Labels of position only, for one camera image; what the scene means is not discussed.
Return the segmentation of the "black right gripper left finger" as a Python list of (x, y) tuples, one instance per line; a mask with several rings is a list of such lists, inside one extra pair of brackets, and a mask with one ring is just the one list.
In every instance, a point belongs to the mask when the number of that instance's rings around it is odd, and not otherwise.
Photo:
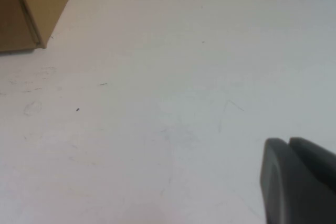
[(335, 223), (335, 190), (279, 138), (265, 141), (260, 187), (266, 223)]

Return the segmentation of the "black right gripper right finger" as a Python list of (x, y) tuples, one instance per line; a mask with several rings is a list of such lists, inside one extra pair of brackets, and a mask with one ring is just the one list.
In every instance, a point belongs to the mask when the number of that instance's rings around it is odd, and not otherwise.
[(335, 154), (301, 137), (292, 137), (289, 146), (321, 183), (335, 190)]

